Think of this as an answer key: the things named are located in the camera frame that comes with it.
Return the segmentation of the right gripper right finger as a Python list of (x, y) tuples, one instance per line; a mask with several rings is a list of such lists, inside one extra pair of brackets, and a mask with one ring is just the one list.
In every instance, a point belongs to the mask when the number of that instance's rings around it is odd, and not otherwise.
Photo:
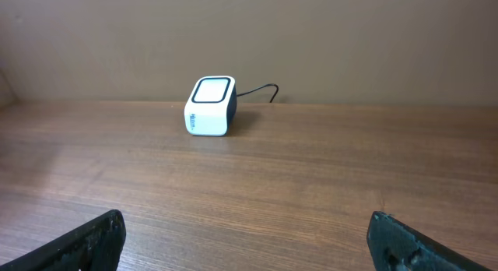
[(377, 270), (489, 271), (381, 211), (372, 213), (366, 242)]

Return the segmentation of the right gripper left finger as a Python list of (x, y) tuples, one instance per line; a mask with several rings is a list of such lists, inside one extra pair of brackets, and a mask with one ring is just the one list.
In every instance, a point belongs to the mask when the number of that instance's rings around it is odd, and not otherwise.
[(1, 265), (1, 271), (116, 271), (126, 239), (121, 212), (112, 209), (49, 243)]

